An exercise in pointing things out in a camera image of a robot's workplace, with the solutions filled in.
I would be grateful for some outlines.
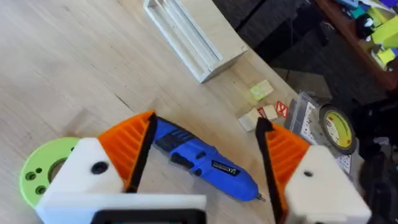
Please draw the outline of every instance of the desk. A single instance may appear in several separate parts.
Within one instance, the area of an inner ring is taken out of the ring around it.
[[[33,150],[62,136],[97,136],[143,111],[216,146],[267,192],[254,133],[238,118],[297,94],[252,50],[199,84],[152,23],[143,0],[9,1],[0,8],[0,222],[40,223],[19,193]],[[268,79],[260,103],[249,93]],[[267,201],[240,203],[150,150],[139,193],[206,194],[209,223],[273,223]]]

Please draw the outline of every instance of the green spool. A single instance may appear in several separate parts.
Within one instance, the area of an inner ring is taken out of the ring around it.
[[[80,138],[59,138],[38,147],[25,161],[19,188],[25,201],[35,207],[53,179],[53,170],[63,164]]]

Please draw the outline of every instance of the tape roll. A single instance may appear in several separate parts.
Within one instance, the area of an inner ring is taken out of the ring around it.
[[[49,187],[54,170],[60,167],[80,138],[59,138],[38,147],[25,161],[19,188],[25,201],[35,207]]]
[[[323,105],[312,114],[318,124],[312,125],[314,137],[320,144],[343,155],[354,153],[358,142],[347,115],[331,104]]]

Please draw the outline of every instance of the orange plastic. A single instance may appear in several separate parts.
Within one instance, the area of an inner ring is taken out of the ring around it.
[[[130,185],[142,149],[149,127],[148,119],[154,113],[155,111],[147,111],[133,116],[98,136],[98,140],[122,178],[125,189]]]
[[[266,132],[268,153],[282,211],[287,214],[284,190],[310,145],[282,126],[273,123],[272,127],[274,131]]]

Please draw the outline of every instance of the blue rotary tool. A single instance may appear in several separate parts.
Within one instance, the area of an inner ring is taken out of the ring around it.
[[[191,132],[153,114],[156,132],[153,145],[169,154],[171,161],[243,202],[265,201],[253,178],[241,167],[222,156],[214,146]]]

